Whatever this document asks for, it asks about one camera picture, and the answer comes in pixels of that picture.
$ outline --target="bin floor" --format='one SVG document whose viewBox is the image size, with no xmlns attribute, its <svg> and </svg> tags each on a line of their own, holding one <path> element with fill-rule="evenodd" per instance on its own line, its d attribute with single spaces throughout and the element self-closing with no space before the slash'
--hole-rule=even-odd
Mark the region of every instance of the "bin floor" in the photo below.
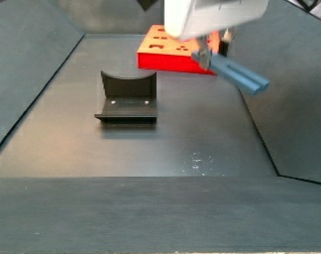
<svg viewBox="0 0 321 254">
<path fill-rule="evenodd" d="M 87 36 L 0 149 L 0 177 L 274 177 L 238 90 L 158 71 L 158 122 L 103 125 L 101 71 L 135 77 L 142 36 Z"/>
</svg>

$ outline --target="orange block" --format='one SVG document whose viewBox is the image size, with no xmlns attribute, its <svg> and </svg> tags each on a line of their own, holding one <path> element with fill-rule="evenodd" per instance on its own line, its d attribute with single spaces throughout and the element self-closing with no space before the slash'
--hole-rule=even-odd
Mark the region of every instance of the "orange block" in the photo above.
<svg viewBox="0 0 321 254">
<path fill-rule="evenodd" d="M 214 52 L 219 50 L 219 33 L 210 34 L 209 45 Z M 178 41 L 165 31 L 165 26 L 154 25 L 137 52 L 139 68 L 171 70 L 179 72 L 214 74 L 203 70 L 191 59 L 191 53 L 199 49 L 197 40 Z"/>
</svg>

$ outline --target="blue handle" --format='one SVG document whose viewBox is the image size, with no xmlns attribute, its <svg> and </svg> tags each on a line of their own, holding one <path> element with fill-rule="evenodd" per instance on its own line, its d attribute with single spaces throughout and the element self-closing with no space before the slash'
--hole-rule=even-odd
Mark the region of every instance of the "blue handle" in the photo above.
<svg viewBox="0 0 321 254">
<path fill-rule="evenodd" d="M 193 59 L 197 62 L 199 61 L 198 53 L 193 53 Z M 270 81 L 263 76 L 219 54 L 213 54 L 210 71 L 217 73 L 238 88 L 246 90 L 247 93 L 253 95 L 265 91 L 270 84 Z"/>
</svg>

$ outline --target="metal surface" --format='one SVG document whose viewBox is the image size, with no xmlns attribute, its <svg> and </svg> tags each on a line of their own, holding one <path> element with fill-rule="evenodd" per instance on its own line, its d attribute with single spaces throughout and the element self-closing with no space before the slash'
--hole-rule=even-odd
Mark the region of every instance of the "metal surface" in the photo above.
<svg viewBox="0 0 321 254">
<path fill-rule="evenodd" d="M 0 2 L 0 142 L 81 37 L 52 1 Z"/>
<path fill-rule="evenodd" d="M 275 177 L 238 90 L 158 72 L 157 127 L 105 128 L 99 72 L 138 77 L 142 36 L 89 36 L 0 151 L 0 177 Z"/>
<path fill-rule="evenodd" d="M 175 252 L 321 252 L 321 187 L 281 178 L 0 180 L 0 253 Z"/>
<path fill-rule="evenodd" d="M 163 1 L 145 12 L 137 0 L 55 0 L 68 16 L 91 34 L 146 34 L 163 24 Z"/>
<path fill-rule="evenodd" d="M 281 174 L 321 182 L 321 20 L 270 1 L 263 18 L 239 27 L 233 52 L 271 80 L 245 99 Z"/>
</svg>

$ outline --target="black holder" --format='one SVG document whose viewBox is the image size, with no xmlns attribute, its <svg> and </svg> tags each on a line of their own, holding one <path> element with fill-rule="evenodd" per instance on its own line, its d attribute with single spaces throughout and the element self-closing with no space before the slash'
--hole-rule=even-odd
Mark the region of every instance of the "black holder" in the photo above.
<svg viewBox="0 0 321 254">
<path fill-rule="evenodd" d="M 94 117 L 101 121 L 155 121 L 157 72 L 138 78 L 119 78 L 102 71 L 101 76 L 106 98 L 102 113 Z"/>
</svg>

